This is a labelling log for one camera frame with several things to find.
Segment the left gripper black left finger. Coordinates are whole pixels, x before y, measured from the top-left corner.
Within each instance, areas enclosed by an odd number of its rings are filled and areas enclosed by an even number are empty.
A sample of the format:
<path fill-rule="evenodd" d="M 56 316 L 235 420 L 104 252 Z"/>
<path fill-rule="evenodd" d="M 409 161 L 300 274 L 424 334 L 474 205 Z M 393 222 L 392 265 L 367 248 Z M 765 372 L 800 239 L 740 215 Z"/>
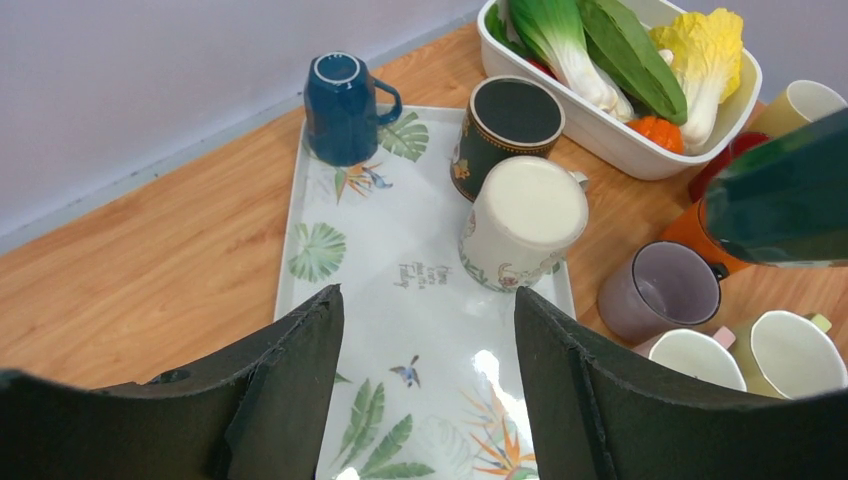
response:
<path fill-rule="evenodd" d="M 145 384 L 1 373 L 5 479 L 312 479 L 344 329 L 328 286 L 276 322 Z"/>

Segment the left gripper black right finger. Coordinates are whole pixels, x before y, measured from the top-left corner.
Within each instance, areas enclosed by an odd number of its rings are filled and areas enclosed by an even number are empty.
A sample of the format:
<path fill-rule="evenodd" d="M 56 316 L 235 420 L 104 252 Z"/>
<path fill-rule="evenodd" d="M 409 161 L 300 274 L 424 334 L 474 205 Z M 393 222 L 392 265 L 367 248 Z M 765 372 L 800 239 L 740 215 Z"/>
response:
<path fill-rule="evenodd" d="M 544 479 L 843 479 L 847 395 L 800 400 L 678 373 L 586 328 L 535 291 L 515 342 Z"/>

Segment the pink faceted mug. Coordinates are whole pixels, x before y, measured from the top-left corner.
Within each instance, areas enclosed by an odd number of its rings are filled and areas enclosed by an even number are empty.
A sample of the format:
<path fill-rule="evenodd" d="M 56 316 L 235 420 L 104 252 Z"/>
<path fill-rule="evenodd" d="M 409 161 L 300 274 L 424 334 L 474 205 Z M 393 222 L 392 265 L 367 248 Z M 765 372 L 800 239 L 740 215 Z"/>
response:
<path fill-rule="evenodd" d="M 727 327 L 712 335 L 680 328 L 659 334 L 633 351 L 700 381 L 747 392 L 745 378 L 729 352 L 735 342 L 735 334 Z"/>

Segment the purple mug black handle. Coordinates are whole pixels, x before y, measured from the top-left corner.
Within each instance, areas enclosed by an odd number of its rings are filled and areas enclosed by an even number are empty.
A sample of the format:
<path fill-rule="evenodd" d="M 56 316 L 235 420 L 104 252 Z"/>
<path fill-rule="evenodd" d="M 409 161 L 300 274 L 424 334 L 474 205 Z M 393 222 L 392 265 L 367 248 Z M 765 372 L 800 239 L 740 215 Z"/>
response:
<path fill-rule="evenodd" d="M 719 310 L 720 282 L 727 276 L 723 264 L 709 262 L 685 245 L 654 241 L 603 282 L 597 307 L 610 331 L 639 344 L 710 321 Z"/>

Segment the lime green faceted mug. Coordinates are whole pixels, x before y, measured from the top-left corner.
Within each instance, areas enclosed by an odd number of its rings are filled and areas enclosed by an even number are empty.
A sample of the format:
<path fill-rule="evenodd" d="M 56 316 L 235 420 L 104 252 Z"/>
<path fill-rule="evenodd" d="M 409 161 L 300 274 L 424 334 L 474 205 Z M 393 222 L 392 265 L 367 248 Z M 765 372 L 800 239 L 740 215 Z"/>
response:
<path fill-rule="evenodd" d="M 747 391 L 796 400 L 847 388 L 847 367 L 822 314 L 767 311 L 735 325 L 730 347 Z"/>

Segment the orange mug black handle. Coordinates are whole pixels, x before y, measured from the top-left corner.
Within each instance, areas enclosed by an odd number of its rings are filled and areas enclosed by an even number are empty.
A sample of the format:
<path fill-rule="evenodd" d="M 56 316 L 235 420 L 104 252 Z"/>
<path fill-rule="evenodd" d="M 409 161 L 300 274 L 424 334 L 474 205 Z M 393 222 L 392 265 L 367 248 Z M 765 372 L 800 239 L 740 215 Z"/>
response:
<path fill-rule="evenodd" d="M 659 235 L 659 240 L 680 243 L 698 253 L 723 277 L 751 266 L 725 251 L 706 230 L 706 202 L 701 199 L 687 208 Z"/>

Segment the dark green faceted mug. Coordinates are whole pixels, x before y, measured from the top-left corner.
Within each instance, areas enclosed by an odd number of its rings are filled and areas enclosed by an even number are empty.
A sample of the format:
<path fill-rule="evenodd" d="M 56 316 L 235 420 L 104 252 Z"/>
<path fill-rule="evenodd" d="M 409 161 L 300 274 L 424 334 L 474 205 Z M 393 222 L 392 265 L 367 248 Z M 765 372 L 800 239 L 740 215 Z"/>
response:
<path fill-rule="evenodd" d="M 846 266 L 846 110 L 747 151 L 708 183 L 704 201 L 708 237 L 739 260 Z"/>

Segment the red mug black handle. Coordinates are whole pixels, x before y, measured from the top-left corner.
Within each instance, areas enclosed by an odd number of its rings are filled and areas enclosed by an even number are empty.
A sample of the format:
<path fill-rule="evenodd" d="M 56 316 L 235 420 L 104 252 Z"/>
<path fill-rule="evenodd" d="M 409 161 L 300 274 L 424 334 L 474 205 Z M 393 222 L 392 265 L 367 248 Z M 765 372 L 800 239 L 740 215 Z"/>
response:
<path fill-rule="evenodd" d="M 737 157 L 761 144 L 771 140 L 762 132 L 743 132 L 736 136 L 715 158 L 696 174 L 688 183 L 689 199 L 695 203 L 706 192 L 708 183 L 724 168 L 728 167 Z"/>

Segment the dark blue faceted mug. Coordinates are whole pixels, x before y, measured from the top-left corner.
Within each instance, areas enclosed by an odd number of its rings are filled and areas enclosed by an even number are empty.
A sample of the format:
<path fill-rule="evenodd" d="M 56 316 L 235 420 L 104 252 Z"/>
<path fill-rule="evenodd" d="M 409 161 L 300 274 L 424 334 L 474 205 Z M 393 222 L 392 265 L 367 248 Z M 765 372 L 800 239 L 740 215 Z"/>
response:
<path fill-rule="evenodd" d="M 343 51 L 311 61 L 303 100 L 308 145 L 319 160 L 335 167 L 370 159 L 378 147 L 378 128 L 396 121 L 403 110 L 394 87 Z"/>

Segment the pale yellow mug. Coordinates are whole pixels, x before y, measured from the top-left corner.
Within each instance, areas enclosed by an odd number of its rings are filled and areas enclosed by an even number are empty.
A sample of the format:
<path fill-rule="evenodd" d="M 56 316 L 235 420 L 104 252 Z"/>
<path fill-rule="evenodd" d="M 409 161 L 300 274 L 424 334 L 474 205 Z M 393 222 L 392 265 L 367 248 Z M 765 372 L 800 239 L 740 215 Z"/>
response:
<path fill-rule="evenodd" d="M 832 88 L 812 80 L 796 80 L 765 107 L 748 131 L 779 138 L 846 107 L 847 101 Z"/>

